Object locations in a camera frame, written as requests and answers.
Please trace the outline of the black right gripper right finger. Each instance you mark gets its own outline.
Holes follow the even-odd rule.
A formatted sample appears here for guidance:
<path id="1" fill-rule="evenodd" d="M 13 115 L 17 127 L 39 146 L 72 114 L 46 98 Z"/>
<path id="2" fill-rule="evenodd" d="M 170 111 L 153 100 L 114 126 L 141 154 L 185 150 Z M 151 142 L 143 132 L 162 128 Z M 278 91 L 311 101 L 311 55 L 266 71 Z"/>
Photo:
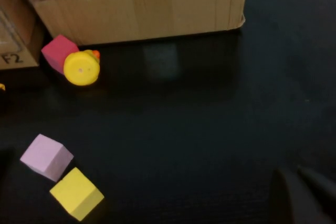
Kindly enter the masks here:
<path id="1" fill-rule="evenodd" d="M 323 212 L 335 223 L 335 181 L 311 168 L 298 167 L 297 173 L 307 184 Z"/>

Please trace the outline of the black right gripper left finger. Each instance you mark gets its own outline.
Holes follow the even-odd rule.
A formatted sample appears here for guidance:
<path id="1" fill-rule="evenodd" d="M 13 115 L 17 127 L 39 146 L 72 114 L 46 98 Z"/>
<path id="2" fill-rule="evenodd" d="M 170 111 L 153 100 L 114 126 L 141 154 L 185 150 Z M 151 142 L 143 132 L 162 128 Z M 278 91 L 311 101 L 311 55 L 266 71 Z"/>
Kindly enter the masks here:
<path id="1" fill-rule="evenodd" d="M 325 223 L 326 215 L 299 176 L 274 170 L 270 183 L 270 223 Z"/>

